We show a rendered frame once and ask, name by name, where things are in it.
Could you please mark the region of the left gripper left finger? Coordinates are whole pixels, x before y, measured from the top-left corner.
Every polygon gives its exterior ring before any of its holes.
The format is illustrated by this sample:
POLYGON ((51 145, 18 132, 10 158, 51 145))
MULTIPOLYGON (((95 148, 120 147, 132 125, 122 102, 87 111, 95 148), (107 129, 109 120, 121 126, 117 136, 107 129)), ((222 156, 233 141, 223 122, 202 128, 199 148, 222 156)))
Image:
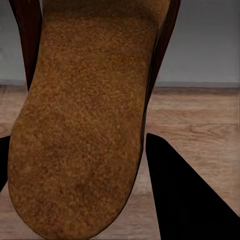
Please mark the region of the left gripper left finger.
POLYGON ((0 138, 0 192, 8 182, 8 155, 11 136, 0 138))

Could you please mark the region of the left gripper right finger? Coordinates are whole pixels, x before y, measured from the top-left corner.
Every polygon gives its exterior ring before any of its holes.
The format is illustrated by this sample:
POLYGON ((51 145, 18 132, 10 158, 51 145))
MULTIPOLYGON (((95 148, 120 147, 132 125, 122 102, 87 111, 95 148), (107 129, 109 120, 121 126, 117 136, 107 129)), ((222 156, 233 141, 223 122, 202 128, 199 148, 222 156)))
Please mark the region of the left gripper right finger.
POLYGON ((145 151, 161 240, 240 240, 240 217, 162 137, 145 151))

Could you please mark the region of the sandal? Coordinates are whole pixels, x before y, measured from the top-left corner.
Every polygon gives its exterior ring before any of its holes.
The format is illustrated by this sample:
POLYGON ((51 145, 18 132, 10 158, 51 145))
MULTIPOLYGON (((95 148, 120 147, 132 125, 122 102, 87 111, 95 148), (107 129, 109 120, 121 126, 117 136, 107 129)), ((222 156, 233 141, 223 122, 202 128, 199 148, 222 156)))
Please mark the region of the sandal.
POLYGON ((89 240, 121 214, 181 0, 9 0, 28 95, 9 141, 12 204, 45 240, 89 240))

